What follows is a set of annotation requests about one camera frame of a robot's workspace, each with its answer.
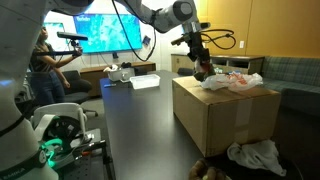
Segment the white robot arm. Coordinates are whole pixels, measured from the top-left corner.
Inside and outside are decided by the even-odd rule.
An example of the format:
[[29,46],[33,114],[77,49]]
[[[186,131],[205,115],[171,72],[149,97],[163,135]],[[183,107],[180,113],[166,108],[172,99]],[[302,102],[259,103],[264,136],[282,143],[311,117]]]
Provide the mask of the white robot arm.
[[[48,13],[79,16],[95,0],[0,0],[0,180],[58,180],[31,122],[15,103],[21,92],[34,45]],[[209,50],[203,46],[204,24],[194,0],[175,0],[157,10],[142,0],[114,0],[140,21],[160,33],[181,26],[189,58],[206,64]]]

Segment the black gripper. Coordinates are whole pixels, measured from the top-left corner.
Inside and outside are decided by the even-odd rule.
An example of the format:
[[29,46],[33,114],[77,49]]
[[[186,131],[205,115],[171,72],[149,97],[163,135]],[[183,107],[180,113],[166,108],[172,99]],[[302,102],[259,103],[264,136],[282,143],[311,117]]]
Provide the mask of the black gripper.
[[184,33],[181,37],[172,40],[171,44],[179,46],[183,42],[189,47],[187,56],[191,61],[199,61],[201,64],[208,64],[210,62],[210,53],[209,50],[202,45],[200,32]]

